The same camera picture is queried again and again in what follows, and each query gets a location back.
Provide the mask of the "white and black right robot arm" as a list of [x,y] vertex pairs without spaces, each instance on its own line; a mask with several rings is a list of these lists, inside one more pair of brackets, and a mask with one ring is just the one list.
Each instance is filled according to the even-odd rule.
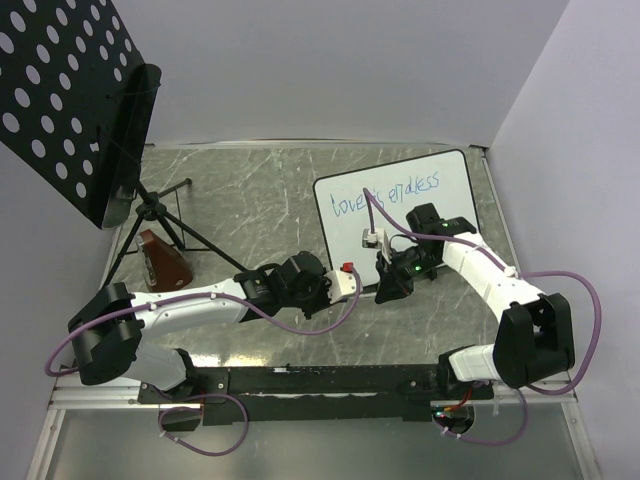
[[408,297],[417,280],[435,280],[444,265],[467,282],[498,322],[493,343],[440,356],[436,384],[444,396],[458,398],[476,381],[518,389],[574,366],[571,309],[562,295],[547,295],[521,278],[463,217],[445,220],[434,205],[424,204],[406,220],[402,233],[413,244],[403,251],[392,248],[381,228],[363,232],[363,246],[377,251],[376,303]]

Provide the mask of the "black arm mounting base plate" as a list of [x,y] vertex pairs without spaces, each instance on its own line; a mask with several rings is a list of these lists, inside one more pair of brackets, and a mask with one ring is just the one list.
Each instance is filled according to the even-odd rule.
[[243,420],[238,399],[254,422],[400,418],[428,422],[431,409],[457,403],[466,393],[491,400],[493,388],[461,382],[436,364],[197,367],[195,384],[180,393],[139,390],[143,404],[184,404],[203,409],[206,426]]

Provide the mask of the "white whiteboard with black frame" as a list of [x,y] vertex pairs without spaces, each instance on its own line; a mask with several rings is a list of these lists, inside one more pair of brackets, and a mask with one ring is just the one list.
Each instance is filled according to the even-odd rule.
[[405,159],[320,178],[313,190],[332,269],[355,265],[365,287],[379,281],[376,251],[362,246],[370,227],[368,189],[378,203],[403,227],[416,206],[432,203],[441,217],[463,217],[479,226],[469,170],[460,150]]

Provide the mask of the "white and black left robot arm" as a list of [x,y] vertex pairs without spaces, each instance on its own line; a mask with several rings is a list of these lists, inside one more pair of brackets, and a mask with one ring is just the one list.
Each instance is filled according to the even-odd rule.
[[119,377],[162,389],[177,402],[198,387],[188,353],[156,338],[207,324],[242,323],[297,308],[305,317],[337,298],[334,272],[302,251],[205,287],[164,293],[131,293],[122,283],[103,287],[69,322],[80,379],[88,386]]

